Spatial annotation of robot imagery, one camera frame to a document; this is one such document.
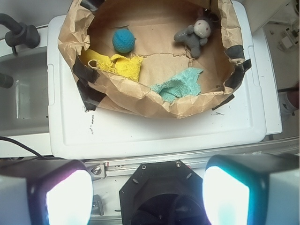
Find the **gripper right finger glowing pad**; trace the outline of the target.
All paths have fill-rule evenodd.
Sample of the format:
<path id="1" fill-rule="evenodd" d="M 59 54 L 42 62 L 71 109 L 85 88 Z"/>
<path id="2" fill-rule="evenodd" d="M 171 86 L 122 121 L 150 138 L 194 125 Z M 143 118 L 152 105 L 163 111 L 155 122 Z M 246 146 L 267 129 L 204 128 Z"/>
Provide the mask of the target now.
<path id="1" fill-rule="evenodd" d="M 300 157 L 214 155 L 206 165 L 202 198 L 212 225 L 298 225 Z"/>

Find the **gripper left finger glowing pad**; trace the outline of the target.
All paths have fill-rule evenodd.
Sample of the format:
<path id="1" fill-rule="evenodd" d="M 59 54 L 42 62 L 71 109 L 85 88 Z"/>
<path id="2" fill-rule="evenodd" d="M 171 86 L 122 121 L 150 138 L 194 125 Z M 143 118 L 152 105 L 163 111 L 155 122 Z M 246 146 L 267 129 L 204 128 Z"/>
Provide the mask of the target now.
<path id="1" fill-rule="evenodd" d="M 0 164 L 2 225 L 86 225 L 92 200 L 92 178 L 81 161 L 30 159 Z"/>

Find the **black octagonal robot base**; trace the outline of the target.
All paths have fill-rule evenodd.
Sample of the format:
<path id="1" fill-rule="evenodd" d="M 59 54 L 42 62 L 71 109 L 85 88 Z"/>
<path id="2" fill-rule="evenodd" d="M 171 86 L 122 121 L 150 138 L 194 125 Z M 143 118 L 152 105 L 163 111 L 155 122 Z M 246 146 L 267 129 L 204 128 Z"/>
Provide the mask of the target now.
<path id="1" fill-rule="evenodd" d="M 203 179 L 180 160 L 141 164 L 119 191 L 124 225 L 208 225 Z"/>

